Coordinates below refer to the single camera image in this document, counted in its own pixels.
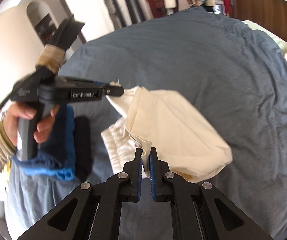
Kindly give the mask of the black ladder shelf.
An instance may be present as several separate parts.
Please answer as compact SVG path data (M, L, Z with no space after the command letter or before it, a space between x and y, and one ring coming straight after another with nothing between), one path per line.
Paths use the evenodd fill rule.
M115 30L127 26L117 0L104 0Z

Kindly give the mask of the blue grey duvet cover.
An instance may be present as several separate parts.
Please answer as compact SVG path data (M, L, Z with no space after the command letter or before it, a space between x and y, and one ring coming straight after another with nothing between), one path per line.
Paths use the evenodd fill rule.
M211 183L273 239L287 239L287 61L266 33L191 8L84 44L59 75L178 91L231 147L233 162ZM112 169L101 132L120 115L107 99L72 106L90 121L86 180L104 182ZM12 164L5 206L11 238L82 182L28 177ZM169 203L152 201L149 179L138 203L123 204L119 239L173 239Z

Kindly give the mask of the cream white pants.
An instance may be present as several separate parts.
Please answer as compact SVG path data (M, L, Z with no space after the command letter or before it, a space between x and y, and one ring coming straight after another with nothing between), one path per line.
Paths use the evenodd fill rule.
M198 183L216 176L232 162L232 151L206 118L175 90L136 86L122 96L107 96L121 117L101 133L114 174L142 150L143 176L156 148L170 171Z

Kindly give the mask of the pale green pillow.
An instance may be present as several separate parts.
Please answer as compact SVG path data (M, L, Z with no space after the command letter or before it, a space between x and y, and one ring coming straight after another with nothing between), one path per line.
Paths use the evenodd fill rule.
M287 52L287 42L284 41L282 38L278 37L277 35L273 34L272 32L268 31L267 29L255 22L252 22L250 20L244 20L242 22L252 30L259 30L266 33L280 47L284 54Z

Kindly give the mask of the arched wall shelf niche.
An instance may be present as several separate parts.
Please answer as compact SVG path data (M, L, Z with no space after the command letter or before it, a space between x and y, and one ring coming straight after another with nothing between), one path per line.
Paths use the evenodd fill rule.
M27 16L42 44L48 43L65 18L72 16L64 0L32 1L26 8Z

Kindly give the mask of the black folded garment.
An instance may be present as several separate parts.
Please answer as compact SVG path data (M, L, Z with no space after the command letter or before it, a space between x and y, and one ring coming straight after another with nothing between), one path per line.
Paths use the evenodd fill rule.
M90 121L86 116L77 116L74 121L75 174L80 181L85 181L92 167Z

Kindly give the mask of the black cylindrical tower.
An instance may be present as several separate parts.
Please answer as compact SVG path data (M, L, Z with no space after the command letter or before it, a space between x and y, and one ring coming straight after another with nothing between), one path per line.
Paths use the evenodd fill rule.
M132 24L144 22L146 20L139 0L125 0Z

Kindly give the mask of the dark wooden headboard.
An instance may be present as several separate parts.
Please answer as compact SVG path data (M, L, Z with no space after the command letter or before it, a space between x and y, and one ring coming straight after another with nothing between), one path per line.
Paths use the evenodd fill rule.
M287 42L287 2L284 0L230 0L230 16L250 20Z

